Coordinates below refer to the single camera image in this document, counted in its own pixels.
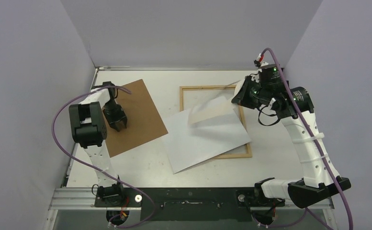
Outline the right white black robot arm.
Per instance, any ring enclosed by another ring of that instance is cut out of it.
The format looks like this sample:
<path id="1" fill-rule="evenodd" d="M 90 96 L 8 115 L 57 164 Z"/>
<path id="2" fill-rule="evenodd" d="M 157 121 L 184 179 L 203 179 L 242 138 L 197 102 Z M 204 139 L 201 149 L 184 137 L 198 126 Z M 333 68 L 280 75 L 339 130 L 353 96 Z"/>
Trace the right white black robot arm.
<path id="1" fill-rule="evenodd" d="M 231 102 L 262 114 L 269 108 L 288 131 L 298 155 L 303 177 L 281 180 L 274 177 L 254 185 L 254 201 L 261 206 L 276 199 L 291 200 L 305 208 L 351 188 L 349 178 L 333 166 L 316 124 L 314 105 L 303 87 L 290 89 L 277 67 L 266 65 L 238 82 Z"/>

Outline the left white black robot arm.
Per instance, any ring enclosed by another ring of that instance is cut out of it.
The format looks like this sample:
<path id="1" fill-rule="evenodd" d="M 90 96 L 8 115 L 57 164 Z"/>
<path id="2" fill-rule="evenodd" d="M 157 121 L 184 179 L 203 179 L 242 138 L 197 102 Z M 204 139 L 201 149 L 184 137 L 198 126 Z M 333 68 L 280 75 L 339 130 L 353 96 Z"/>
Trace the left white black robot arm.
<path id="1" fill-rule="evenodd" d="M 117 207 L 126 202 L 126 194 L 123 185 L 118 182 L 119 175 L 112 167 L 107 150 L 107 128 L 117 132 L 125 129 L 127 116 L 115 100 L 118 89 L 112 82 L 94 86 L 91 93 L 79 104 L 69 106 L 71 133 L 73 140 L 84 148 L 96 168 L 96 199 Z"/>

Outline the cream protective paper sheet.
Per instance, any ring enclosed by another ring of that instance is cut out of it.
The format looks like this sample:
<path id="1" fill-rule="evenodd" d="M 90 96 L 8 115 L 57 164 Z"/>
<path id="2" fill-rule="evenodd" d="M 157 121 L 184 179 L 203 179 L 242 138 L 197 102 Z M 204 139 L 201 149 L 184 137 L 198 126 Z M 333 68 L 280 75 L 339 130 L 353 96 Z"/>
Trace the cream protective paper sheet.
<path id="1" fill-rule="evenodd" d="M 229 85 L 207 85 L 207 86 L 184 86 L 181 87 L 180 91 L 183 90 L 195 91 L 195 90 L 219 90 L 220 92 L 214 96 L 210 96 L 206 101 L 202 103 L 202 110 L 197 111 L 196 105 L 191 108 L 188 116 L 188 125 L 192 125 L 207 119 L 211 119 L 217 116 L 226 115 L 231 109 L 240 109 L 240 106 L 232 103 L 232 99 L 241 90 L 243 80 L 233 82 Z M 234 90 L 233 96 L 225 102 L 222 102 L 214 107 L 207 107 L 208 103 L 218 97 L 225 90 Z"/>

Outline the white photo paper sheet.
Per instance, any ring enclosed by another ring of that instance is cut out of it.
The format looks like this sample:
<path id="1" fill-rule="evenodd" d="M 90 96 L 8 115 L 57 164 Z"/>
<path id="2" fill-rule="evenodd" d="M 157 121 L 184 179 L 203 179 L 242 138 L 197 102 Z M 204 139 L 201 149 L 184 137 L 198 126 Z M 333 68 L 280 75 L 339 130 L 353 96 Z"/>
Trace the white photo paper sheet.
<path id="1" fill-rule="evenodd" d="M 224 96 L 211 100 L 207 107 L 227 101 Z M 168 134 L 163 136 L 173 173 L 216 157 L 251 141 L 235 110 L 188 125 L 190 109 L 163 120 Z"/>

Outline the brown cardboard backing board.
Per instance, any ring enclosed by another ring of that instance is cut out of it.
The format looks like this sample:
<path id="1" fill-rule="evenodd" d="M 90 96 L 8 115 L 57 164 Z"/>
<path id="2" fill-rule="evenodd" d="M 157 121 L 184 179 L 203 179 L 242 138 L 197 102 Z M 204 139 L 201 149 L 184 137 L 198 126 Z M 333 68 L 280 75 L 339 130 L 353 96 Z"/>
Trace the brown cardboard backing board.
<path id="1" fill-rule="evenodd" d="M 145 82 L 136 80 L 124 88 L 131 94 L 119 91 L 116 101 L 127 116 L 127 127 L 116 131 L 106 125 L 106 146 L 111 158 L 168 134 Z"/>

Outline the light wooden picture frame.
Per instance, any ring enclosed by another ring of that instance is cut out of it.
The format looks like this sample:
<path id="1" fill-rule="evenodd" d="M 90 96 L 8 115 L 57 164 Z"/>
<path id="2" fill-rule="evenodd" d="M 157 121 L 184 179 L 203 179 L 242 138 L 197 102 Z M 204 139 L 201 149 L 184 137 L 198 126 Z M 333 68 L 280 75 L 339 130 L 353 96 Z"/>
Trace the light wooden picture frame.
<path id="1" fill-rule="evenodd" d="M 203 85 L 203 86 L 180 86 L 179 88 L 179 111 L 190 109 L 219 96 L 229 99 L 234 93 L 236 84 L 230 85 Z M 228 152 L 213 157 L 214 160 L 242 159 L 253 156 L 249 143 L 232 149 Z"/>

